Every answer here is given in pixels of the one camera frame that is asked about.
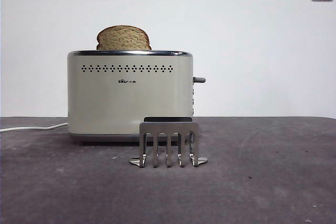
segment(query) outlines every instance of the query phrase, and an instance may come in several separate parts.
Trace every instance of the tabletop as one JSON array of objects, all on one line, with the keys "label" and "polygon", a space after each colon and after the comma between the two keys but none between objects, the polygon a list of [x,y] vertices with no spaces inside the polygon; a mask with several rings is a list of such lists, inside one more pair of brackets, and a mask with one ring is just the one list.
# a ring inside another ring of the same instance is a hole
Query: tabletop
[{"label": "tabletop", "polygon": [[136,144],[76,145],[67,127],[1,133],[1,223],[336,223],[335,119],[195,121],[208,162],[184,168],[165,166],[164,146],[139,168]]}]

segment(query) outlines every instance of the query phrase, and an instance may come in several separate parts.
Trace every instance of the toaster lever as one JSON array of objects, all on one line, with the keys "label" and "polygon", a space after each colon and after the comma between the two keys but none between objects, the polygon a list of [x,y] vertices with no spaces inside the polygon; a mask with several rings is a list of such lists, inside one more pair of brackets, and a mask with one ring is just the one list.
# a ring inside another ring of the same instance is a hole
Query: toaster lever
[{"label": "toaster lever", "polygon": [[206,80],[203,77],[194,77],[193,82],[194,83],[204,83]]}]

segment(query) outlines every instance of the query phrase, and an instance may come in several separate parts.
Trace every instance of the toaster base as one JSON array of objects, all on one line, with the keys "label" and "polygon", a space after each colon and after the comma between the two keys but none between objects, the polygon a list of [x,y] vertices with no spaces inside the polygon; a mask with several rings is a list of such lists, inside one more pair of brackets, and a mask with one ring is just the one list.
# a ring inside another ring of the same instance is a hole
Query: toaster base
[{"label": "toaster base", "polygon": [[[139,134],[75,134],[68,133],[71,139],[73,139],[76,143],[81,142],[115,142],[115,143],[138,143],[139,142]],[[166,136],[159,136],[159,142],[166,142]],[[148,142],[153,142],[153,138],[148,136]],[[177,141],[177,136],[172,137],[172,142]]]}]

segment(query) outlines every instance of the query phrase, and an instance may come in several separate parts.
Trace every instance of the toaster brand logo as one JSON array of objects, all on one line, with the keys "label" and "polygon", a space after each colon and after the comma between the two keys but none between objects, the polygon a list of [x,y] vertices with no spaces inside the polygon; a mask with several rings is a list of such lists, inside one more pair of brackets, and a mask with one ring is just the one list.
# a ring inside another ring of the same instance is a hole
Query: toaster brand logo
[{"label": "toaster brand logo", "polygon": [[124,84],[124,83],[136,83],[135,80],[127,80],[125,81],[124,79],[118,80],[118,83]]}]

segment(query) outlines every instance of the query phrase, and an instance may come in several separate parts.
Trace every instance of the bread slice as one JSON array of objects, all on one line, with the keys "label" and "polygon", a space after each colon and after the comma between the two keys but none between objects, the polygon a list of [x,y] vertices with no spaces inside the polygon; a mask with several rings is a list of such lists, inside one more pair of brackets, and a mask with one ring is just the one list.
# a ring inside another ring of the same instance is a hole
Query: bread slice
[{"label": "bread slice", "polygon": [[111,26],[97,36],[97,50],[151,50],[145,31],[134,26]]}]

